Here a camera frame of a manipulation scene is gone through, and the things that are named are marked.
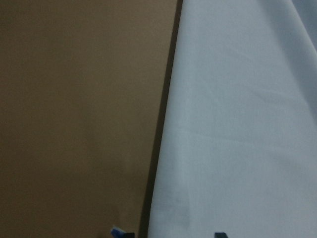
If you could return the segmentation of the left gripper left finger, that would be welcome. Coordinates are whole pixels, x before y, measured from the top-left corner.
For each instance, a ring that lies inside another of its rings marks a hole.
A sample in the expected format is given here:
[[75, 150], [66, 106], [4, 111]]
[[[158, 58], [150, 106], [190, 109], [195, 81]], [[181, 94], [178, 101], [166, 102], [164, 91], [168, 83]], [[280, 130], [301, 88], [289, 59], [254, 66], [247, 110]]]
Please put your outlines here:
[[130, 233], [118, 227], [112, 227], [110, 234], [113, 238], [135, 238], [135, 233]]

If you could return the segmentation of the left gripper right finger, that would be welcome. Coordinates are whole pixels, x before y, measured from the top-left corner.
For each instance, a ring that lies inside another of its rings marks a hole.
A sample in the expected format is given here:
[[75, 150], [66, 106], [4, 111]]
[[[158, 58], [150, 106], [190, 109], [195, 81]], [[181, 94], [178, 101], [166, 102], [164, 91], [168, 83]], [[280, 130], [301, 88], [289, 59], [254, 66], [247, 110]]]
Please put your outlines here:
[[217, 233], [214, 233], [214, 238], [228, 238], [228, 236], [224, 232], [217, 232]]

